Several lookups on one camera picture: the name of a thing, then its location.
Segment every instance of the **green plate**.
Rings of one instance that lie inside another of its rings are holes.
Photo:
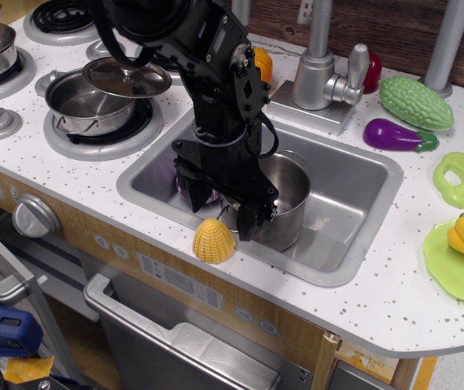
[[[447,231],[456,219],[436,225],[423,243],[428,270],[443,288],[464,301],[464,254],[449,245]]]
[[[461,181],[458,185],[451,185],[444,177],[448,171],[457,175]],[[434,185],[443,195],[449,205],[464,209],[464,153],[448,153],[434,170]]]

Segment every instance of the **electrical outlet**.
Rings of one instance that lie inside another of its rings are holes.
[[[313,0],[302,0],[298,12],[298,24],[311,24],[311,12],[313,10]]]

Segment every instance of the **oven door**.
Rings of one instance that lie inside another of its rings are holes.
[[[109,278],[96,274],[85,286],[84,295],[100,314],[126,389],[280,388],[281,378],[275,370],[191,323],[177,323],[170,329],[159,325],[114,299],[113,287]],[[141,299],[154,297],[147,294]],[[156,301],[155,311],[169,315],[165,299]]]
[[[35,278],[0,242],[0,306],[11,306],[31,313],[40,323],[44,338],[38,354],[54,355],[53,371],[61,376],[83,382],[67,342],[56,323],[53,312]]]

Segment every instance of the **control panel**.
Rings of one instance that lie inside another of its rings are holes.
[[[141,265],[141,269],[145,273],[198,299],[212,309],[218,311],[223,309],[224,297],[222,294],[157,260],[145,256],[143,253],[138,252],[136,256]]]

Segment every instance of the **green bitter melon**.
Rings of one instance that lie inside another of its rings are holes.
[[[393,76],[379,82],[384,107],[399,119],[426,130],[449,130],[453,126],[452,107],[419,81]]]

